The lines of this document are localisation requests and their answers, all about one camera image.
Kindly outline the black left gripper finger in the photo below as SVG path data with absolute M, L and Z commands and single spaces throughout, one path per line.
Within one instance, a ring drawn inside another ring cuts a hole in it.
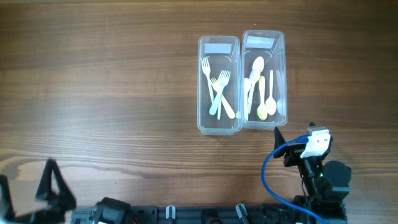
M 53 191 L 52 188 L 53 175 L 58 187 L 58 192 Z M 47 201 L 49 205 L 65 212 L 76 208 L 75 197 L 64 181 L 56 160 L 47 160 L 35 198 L 37 200 Z
M 14 218 L 15 213 L 12 206 L 8 178 L 5 175 L 1 175 L 1 219 L 11 221 Z

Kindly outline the yellow plastic spoon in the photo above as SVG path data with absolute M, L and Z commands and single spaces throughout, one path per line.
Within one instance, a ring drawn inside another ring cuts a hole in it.
M 260 104 L 257 108 L 257 115 L 259 119 L 265 120 L 267 119 L 267 108 L 265 105 L 265 85 L 266 85 L 266 79 L 264 76 L 260 76 L 259 81 L 259 96 L 260 96 Z

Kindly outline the white spoon bowl down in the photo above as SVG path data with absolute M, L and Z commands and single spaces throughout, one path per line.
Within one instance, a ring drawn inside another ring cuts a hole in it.
M 273 70 L 269 73 L 269 97 L 266 100 L 266 108 L 269 115 L 274 115 L 277 109 L 276 101 L 273 98 L 273 86 L 274 86 L 274 72 Z

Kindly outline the cream yellow plastic fork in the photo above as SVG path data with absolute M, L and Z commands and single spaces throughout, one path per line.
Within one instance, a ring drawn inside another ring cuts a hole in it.
M 216 92 L 220 91 L 220 84 L 218 83 L 216 78 L 211 78 L 211 85 L 213 87 L 213 89 Z M 230 106 L 230 104 L 228 103 L 227 99 L 222 95 L 222 105 L 224 106 L 224 109 L 226 111 L 226 114 L 228 115 L 229 119 L 235 119 L 236 117 L 236 113 L 233 111 L 232 107 Z

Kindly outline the light blue plastic fork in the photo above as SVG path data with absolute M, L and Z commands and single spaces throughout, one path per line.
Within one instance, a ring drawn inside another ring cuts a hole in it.
M 212 103 L 212 106 L 210 107 L 210 110 L 209 110 L 210 115 L 216 114 L 216 112 L 218 110 L 219 103 L 221 102 L 221 96 L 222 96 L 223 89 L 228 84 L 230 75 L 231 75 L 231 72 L 229 70 L 221 71 L 221 73 L 218 77 L 218 84 L 220 86 L 220 89 L 217 92 L 217 95 Z

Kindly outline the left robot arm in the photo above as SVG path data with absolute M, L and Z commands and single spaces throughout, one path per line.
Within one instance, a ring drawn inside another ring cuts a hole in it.
M 1 176 L 1 223 L 61 223 L 65 214 L 76 209 L 76 199 L 64 181 L 56 160 L 48 159 L 35 195 L 47 202 L 47 207 L 17 217 L 11 200 L 8 178 Z M 129 223 L 133 218 L 128 203 L 104 198 L 97 203 L 92 223 Z

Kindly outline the small white plastic fork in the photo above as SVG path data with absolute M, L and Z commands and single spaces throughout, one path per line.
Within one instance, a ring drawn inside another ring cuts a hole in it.
M 214 93 L 213 93 L 213 89 L 212 89 L 212 86 L 211 86 L 211 80 L 210 80 L 211 68 L 210 68 L 210 63 L 209 63 L 208 57 L 202 57 L 201 58 L 201 69 L 202 69 L 202 72 L 206 76 L 207 84 L 208 84 L 208 91 L 209 91 L 209 95 L 210 95 L 210 100 L 211 100 L 211 102 L 213 102 Z

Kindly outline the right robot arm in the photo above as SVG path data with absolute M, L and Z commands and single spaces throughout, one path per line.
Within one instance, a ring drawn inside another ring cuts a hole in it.
M 282 147 L 273 155 L 283 157 L 285 167 L 298 168 L 303 195 L 296 195 L 292 204 L 327 223 L 347 223 L 343 200 L 350 192 L 351 168 L 340 161 L 324 163 L 333 141 L 329 129 L 310 123 L 307 134 L 307 140 Z

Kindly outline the white long plastic fork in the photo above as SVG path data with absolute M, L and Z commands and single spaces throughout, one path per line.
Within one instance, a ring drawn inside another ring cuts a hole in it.
M 222 97 L 220 98 L 220 103 L 218 105 L 217 119 L 221 119 L 221 108 L 222 108 Z

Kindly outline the white spoon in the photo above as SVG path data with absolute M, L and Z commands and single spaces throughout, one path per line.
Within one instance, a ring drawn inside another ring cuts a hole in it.
M 253 98 L 253 93 L 254 93 L 254 87 L 255 87 L 255 84 L 258 82 L 260 75 L 261 75 L 260 70 L 253 69 L 249 76 L 249 80 L 251 82 L 251 89 L 249 91 L 249 96 L 248 96 L 248 113 L 249 114 L 251 113 L 251 108 L 252 108 L 252 98 Z
M 244 118 L 248 120 L 248 94 L 251 89 L 249 78 L 244 78 Z
M 265 65 L 265 62 L 264 62 L 263 57 L 257 57 L 255 59 L 255 61 L 253 62 L 252 70 L 255 69 L 255 70 L 260 70 L 260 72 L 262 72 L 264 69 L 264 65 Z

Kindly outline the clear plastic container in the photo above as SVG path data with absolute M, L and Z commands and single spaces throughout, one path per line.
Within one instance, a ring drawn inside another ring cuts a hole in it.
M 285 36 L 277 30 L 243 34 L 243 127 L 274 129 L 287 123 Z
M 197 125 L 204 135 L 229 136 L 243 126 L 240 41 L 209 35 L 198 43 Z

